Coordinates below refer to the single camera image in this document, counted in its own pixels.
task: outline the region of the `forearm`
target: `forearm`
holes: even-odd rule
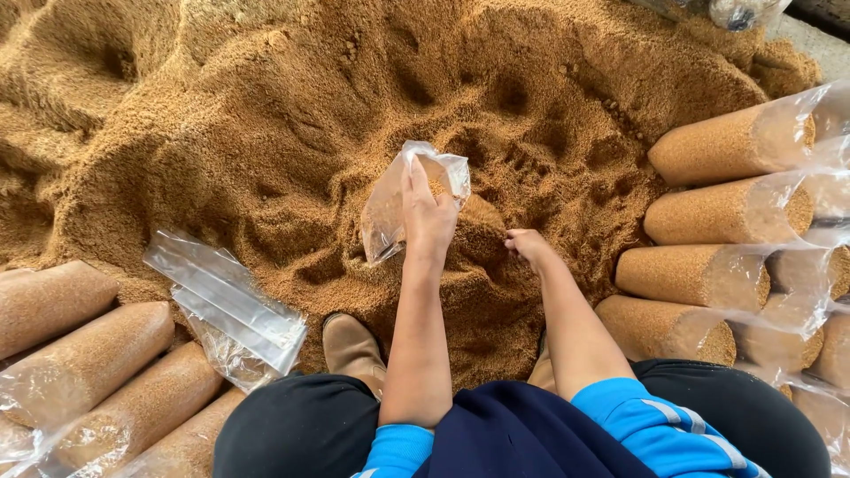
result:
[[[556,254],[541,263],[543,309],[558,395],[571,400],[579,390],[599,380],[634,378],[620,347],[585,300],[563,260]]]
[[[451,370],[439,302],[442,262],[405,260],[378,425],[433,429],[451,408]]]

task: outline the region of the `person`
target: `person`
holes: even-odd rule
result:
[[[509,230],[505,246],[540,278],[539,360],[527,383],[452,397],[439,279],[457,210],[432,196],[416,159],[402,194],[407,244],[389,366],[354,317],[327,317],[329,373],[251,393],[218,436],[214,478],[830,476],[817,431],[757,378],[700,361],[630,364],[534,230]]]

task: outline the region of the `dark blue cloth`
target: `dark blue cloth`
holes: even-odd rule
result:
[[[561,397],[523,382],[461,390],[414,478],[657,478]]]

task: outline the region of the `blue sleeve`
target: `blue sleeve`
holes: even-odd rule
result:
[[[634,378],[588,385],[572,404],[659,478],[769,478],[698,414],[651,395]]]
[[[415,425],[384,425],[363,471],[351,478],[410,478],[431,456],[434,434]]]

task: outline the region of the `tan suede boot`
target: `tan suede boot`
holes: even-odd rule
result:
[[[387,366],[381,360],[375,337],[354,317],[331,314],[322,330],[325,361],[330,373],[359,378],[378,401],[383,397]]]
[[[558,390],[555,388],[555,372],[552,370],[552,359],[549,357],[549,343],[546,340],[545,330],[543,331],[541,342],[542,347],[540,350],[540,357],[534,365],[534,370],[531,371],[528,383],[535,387],[540,387],[546,391],[550,391],[553,394],[557,394]]]

